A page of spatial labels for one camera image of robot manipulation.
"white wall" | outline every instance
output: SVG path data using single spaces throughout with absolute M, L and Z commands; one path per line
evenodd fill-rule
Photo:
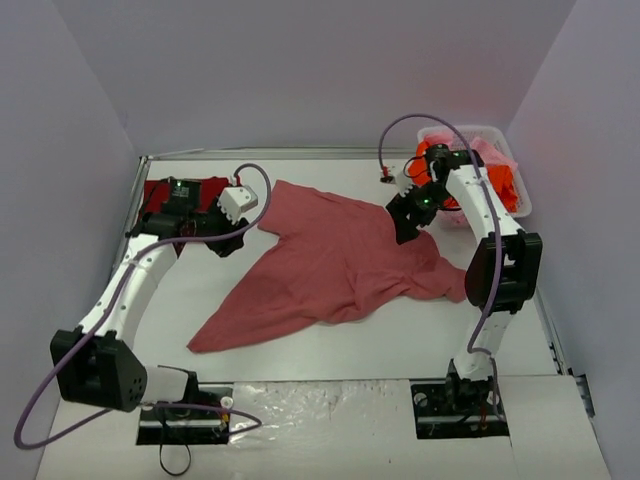
M 0 68 L 0 465 L 23 480 L 41 452 L 13 446 L 15 423 L 51 368 L 53 332 L 104 288 L 137 162 L 48 0 L 0 2 Z M 50 388 L 28 440 L 48 434 L 57 402 Z
M 640 472 L 640 3 L 578 0 L 508 130 L 540 285 L 615 478 Z
M 574 0 L 54 3 L 150 153 L 371 145 L 412 110 L 506 128 Z

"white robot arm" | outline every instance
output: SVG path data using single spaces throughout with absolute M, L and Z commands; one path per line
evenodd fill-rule
M 404 243 L 418 235 L 417 228 L 430 224 L 438 210 L 453 197 L 460 205 L 478 243 L 465 277 L 465 290 L 472 305 L 485 308 L 493 283 L 496 261 L 495 228 L 481 182 L 489 182 L 480 155 L 479 179 L 466 150 L 450 151 L 446 145 L 427 149 L 424 158 L 431 181 L 421 187 L 403 171 L 390 172 L 399 193 L 387 205 L 396 228 L 396 240 Z M 501 275 L 490 315 L 479 327 L 469 327 L 467 339 L 449 365 L 448 396 L 454 410 L 466 410 L 482 401 L 492 390 L 493 368 L 486 352 L 495 355 L 513 314 L 534 292 L 542 254 L 542 241 L 536 233 L 526 233 L 504 208 L 493 188 L 488 188 L 500 222 Z
M 61 396 L 68 401 L 98 407 L 132 411 L 140 404 L 189 403 L 198 394 L 195 372 L 143 366 L 133 354 L 133 342 L 140 320 L 160 281 L 178 259 L 182 246 L 166 238 L 210 237 L 246 227 L 241 215 L 255 205 L 257 196 L 247 186 L 229 186 L 205 213 L 200 206 L 200 183 L 170 180 L 170 197 L 160 213 L 147 213 L 131 232 L 124 259 L 94 308 L 73 331 L 58 331 L 51 342 L 54 364 L 103 321 L 57 375 Z M 243 246 L 242 236 L 209 242 L 209 248 L 227 256 Z M 119 285 L 129 275 L 124 288 Z M 110 314 L 107 305 L 115 297 Z

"white tabletop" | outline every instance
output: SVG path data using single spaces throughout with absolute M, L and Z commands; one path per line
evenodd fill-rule
M 239 161 L 156 161 L 149 178 L 229 176 Z M 285 179 L 324 191 L 386 205 L 394 187 L 378 181 L 375 160 L 269 160 L 260 162 L 272 182 Z M 243 181 L 264 198 L 261 177 Z M 441 254 L 466 268 L 476 245 L 470 229 L 436 221 L 428 231 Z M 467 302 L 426 302 L 398 298 L 362 321 L 316 324 L 301 332 L 226 352 L 193 354 L 186 345 L 255 261 L 277 242 L 253 229 L 245 247 L 220 259 L 204 246 L 190 245 L 167 273 L 142 319 L 134 351 L 149 365 L 171 364 L 198 372 L 202 381 L 306 381 L 434 378 L 466 343 L 479 311 Z M 503 375 L 555 374 L 547 340 L 533 301 L 509 326 L 497 355 Z
M 393 187 L 377 182 L 373 160 L 261 163 L 274 181 L 380 205 L 393 196 Z M 227 176 L 238 164 L 163 161 L 153 164 L 150 178 Z M 243 180 L 264 198 L 258 175 L 247 173 Z M 442 255 L 456 266 L 468 265 L 475 250 L 471 232 L 440 224 L 429 231 Z M 265 424 L 226 446 L 192 447 L 193 464 L 183 478 L 609 478 L 573 379 L 556 375 L 533 302 L 516 315 L 497 356 L 509 438 L 415 436 L 410 385 L 402 379 L 445 374 L 465 341 L 467 322 L 478 316 L 469 305 L 397 299 L 361 322 L 316 325 L 228 352 L 190 353 L 185 345 L 191 336 L 275 243 L 274 236 L 254 230 L 246 235 L 245 248 L 225 260 L 202 247 L 187 248 L 143 318 L 135 352 L 144 363 L 194 369 L 201 381 L 240 382 L 234 385 L 234 406 Z M 92 411 L 62 402 L 52 431 Z M 38 480 L 167 478 L 158 465 L 158 448 L 135 446 L 137 419 L 137 413 L 113 412 L 47 447 Z M 232 416 L 232 428 L 241 422 Z M 168 447 L 164 458 L 179 470 L 185 451 Z

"orange cloth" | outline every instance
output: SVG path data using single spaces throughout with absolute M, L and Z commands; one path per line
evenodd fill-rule
M 416 157 L 424 155 L 424 151 L 429 148 L 429 143 L 421 142 L 416 150 Z M 516 212 L 518 204 L 518 194 L 513 185 L 513 172 L 507 165 L 487 165 L 489 181 L 498 194 L 500 200 L 508 212 Z M 427 162 L 424 158 L 419 158 L 411 162 L 408 173 L 413 179 L 413 183 L 422 186 L 431 181 L 427 173 Z M 450 200 L 447 207 L 456 207 L 458 204 Z

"red cloth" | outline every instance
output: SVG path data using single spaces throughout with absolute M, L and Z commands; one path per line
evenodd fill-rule
M 397 245 L 380 206 L 279 180 L 259 228 L 278 235 L 278 244 L 189 342 L 192 352 L 256 344 L 317 321 L 359 320 L 399 295 L 465 298 L 464 271 L 426 232 Z
M 220 177 L 211 177 L 204 180 L 198 180 L 201 182 L 200 187 L 200 207 L 196 210 L 197 212 L 206 212 L 211 205 L 211 202 L 214 198 L 222 193 L 229 185 L 229 180 L 226 178 Z M 143 203 L 147 201 L 151 191 L 159 183 L 159 180 L 147 180 L 144 182 L 144 200 Z M 163 202 L 166 202 L 169 198 L 169 184 L 161 183 L 158 185 L 153 192 L 153 197 L 149 201 L 147 207 L 144 209 L 143 213 L 146 212 L 154 212 L 157 213 L 160 211 L 160 205 Z

